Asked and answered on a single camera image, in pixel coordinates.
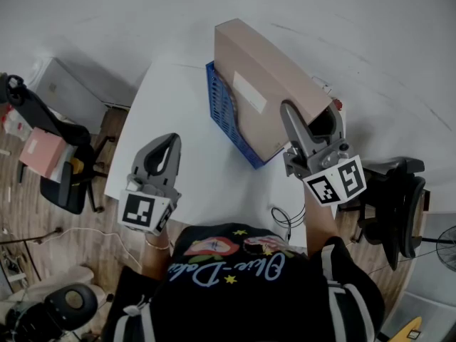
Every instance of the wooden floor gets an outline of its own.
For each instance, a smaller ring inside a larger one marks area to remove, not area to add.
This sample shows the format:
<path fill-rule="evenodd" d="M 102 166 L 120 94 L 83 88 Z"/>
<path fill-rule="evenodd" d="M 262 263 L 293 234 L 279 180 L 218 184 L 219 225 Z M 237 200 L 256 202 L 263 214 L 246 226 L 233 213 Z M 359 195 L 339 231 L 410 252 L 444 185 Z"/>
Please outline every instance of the wooden floor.
<path fill-rule="evenodd" d="M 103 129 L 98 137 L 93 138 L 96 145 L 105 135 L 114 135 L 117 138 L 125 122 L 127 112 L 111 109 L 103 122 Z M 16 166 L 24 144 L 17 138 L 6 135 L 0 131 L 0 149 L 9 150 L 11 156 L 0 155 L 0 225 L 7 228 L 15 237 L 35 237 L 62 227 L 90 227 L 103 232 L 116 232 L 124 241 L 133 256 L 140 260 L 143 247 L 141 233 L 120 227 L 116 223 L 118 204 L 116 200 L 103 195 L 105 179 L 96 179 L 94 186 L 95 203 L 105 207 L 104 213 L 92 213 L 90 205 L 86 202 L 84 212 L 80 216 L 72 215 L 59 209 L 46 201 L 39 193 L 39 176 L 28 171 L 23 183 L 16 183 Z M 107 165 L 111 163 L 115 152 L 115 143 L 108 143 L 103 150 L 100 161 Z M 11 187 L 11 203 L 8 202 L 8 191 Z M 417 229 L 420 228 L 422 212 L 419 212 Z M 356 230 L 358 213 L 338 214 L 337 222 L 342 237 L 346 244 Z M 173 222 L 171 224 L 171 238 L 177 238 L 183 224 Z M 363 240 L 360 244 L 348 246 L 352 257 L 363 270 L 372 272 L 387 265 L 386 258 L 381 246 L 372 246 Z M 106 293 L 114 293 L 120 270 L 128 265 L 138 270 L 136 263 L 124 252 L 116 237 L 104 237 L 95 232 L 74 230 L 61 238 L 54 239 L 43 245 L 30 244 L 31 253 L 39 274 L 44 279 L 47 276 L 65 271 L 70 266 L 82 264 L 90 267 L 95 273 L 94 283 L 101 286 Z M 11 250 L 24 253 L 24 246 L 12 247 Z M 398 270 L 392 272 L 387 266 L 384 269 L 373 272 L 372 279 L 377 283 L 385 298 L 387 310 L 390 311 L 400 295 L 407 280 L 411 261 L 401 262 Z M 32 272 L 30 262 L 26 265 L 26 274 L 31 282 L 37 281 Z M 91 329 L 99 332 L 108 314 L 110 304 L 100 308 L 95 318 L 84 327 L 83 330 Z"/>

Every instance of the white table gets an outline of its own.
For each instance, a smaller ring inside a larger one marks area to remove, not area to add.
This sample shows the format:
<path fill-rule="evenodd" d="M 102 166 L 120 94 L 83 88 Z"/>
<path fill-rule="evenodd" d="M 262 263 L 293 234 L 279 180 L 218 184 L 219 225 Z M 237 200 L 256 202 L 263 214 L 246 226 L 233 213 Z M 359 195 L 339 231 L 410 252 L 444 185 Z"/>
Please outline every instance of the white table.
<path fill-rule="evenodd" d="M 286 234 L 272 219 L 271 207 L 291 217 L 298 214 L 304 205 L 302 182 L 286 176 L 281 153 L 253 169 L 210 118 L 206 71 L 201 68 L 152 62 L 118 141 L 105 194 L 118 199 L 138 150 L 167 133 L 182 139 L 175 183 L 182 198 L 173 219 L 188 224 L 257 219 L 264 228 Z M 290 244 L 306 246 L 303 224 L 293 229 Z"/>

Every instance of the blue plastic basket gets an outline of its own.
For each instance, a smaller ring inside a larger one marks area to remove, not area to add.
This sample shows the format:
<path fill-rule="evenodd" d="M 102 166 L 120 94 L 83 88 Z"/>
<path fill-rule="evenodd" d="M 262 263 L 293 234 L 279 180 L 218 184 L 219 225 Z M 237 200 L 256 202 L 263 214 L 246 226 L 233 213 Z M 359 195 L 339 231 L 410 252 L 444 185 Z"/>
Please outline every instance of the blue plastic basket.
<path fill-rule="evenodd" d="M 264 166 L 267 162 L 264 162 L 252 150 L 237 128 L 233 103 L 229 97 L 228 90 L 215 72 L 214 62 L 206 65 L 206 72 L 211 118 L 219 125 L 236 147 L 239 148 L 255 170 Z"/>

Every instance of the black t-shirt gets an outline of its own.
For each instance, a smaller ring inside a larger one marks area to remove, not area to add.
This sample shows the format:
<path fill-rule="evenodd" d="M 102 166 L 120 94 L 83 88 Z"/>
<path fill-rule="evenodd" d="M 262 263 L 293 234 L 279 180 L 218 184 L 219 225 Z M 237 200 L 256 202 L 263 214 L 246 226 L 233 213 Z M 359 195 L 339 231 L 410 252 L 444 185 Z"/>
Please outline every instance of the black t-shirt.
<path fill-rule="evenodd" d="M 126 316 L 120 341 L 373 341 L 385 310 L 340 238 L 308 260 L 269 230 L 235 223 L 186 228 L 161 283 L 124 271 L 104 341 L 141 299 L 153 337 L 144 315 Z"/>

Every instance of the cardboard box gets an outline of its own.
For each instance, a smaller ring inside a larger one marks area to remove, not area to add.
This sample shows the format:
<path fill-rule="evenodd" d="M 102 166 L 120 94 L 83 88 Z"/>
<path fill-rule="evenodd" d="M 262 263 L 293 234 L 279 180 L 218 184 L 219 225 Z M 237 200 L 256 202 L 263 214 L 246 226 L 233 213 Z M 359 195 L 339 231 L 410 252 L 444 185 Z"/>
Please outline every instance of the cardboard box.
<path fill-rule="evenodd" d="M 65 150 L 62 137 L 34 128 L 22 150 L 19 161 L 43 177 L 51 178 L 57 162 Z"/>
<path fill-rule="evenodd" d="M 215 27 L 214 67 L 234 93 L 242 136 L 263 161 L 289 141 L 283 100 L 292 100 L 308 124 L 331 103 L 299 66 L 240 19 Z"/>

